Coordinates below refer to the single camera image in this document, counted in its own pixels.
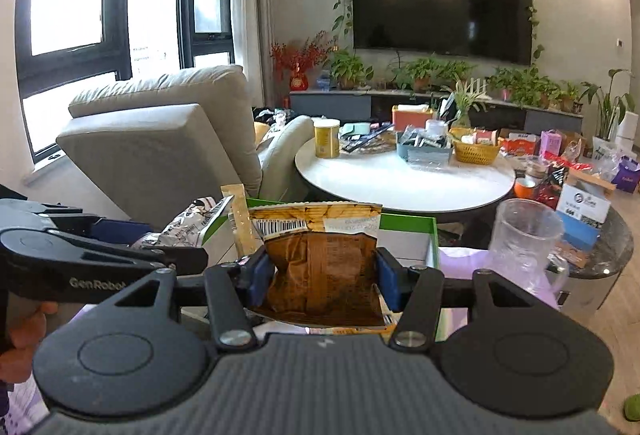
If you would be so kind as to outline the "person's left hand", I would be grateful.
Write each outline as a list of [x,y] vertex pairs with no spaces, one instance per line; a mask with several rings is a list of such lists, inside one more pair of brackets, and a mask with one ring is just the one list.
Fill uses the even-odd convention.
[[58,311],[58,303],[43,302],[32,316],[9,331],[13,345],[1,354],[1,381],[8,384],[25,382],[32,373],[32,357],[47,332],[47,317]]

